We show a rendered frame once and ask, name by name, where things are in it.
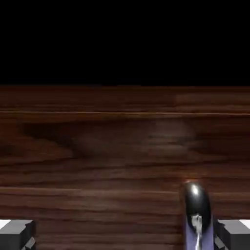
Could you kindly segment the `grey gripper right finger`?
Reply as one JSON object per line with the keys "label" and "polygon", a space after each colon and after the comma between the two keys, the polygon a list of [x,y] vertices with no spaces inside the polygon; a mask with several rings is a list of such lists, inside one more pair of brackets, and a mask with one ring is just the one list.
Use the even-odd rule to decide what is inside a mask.
{"label": "grey gripper right finger", "polygon": [[250,219],[217,220],[214,250],[250,250]]}

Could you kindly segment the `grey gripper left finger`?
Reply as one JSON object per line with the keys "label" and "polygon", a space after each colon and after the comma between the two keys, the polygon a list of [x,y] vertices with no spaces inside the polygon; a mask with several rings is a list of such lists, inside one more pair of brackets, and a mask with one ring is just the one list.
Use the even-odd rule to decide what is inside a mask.
{"label": "grey gripper left finger", "polygon": [[0,219],[0,250],[36,250],[34,220]]}

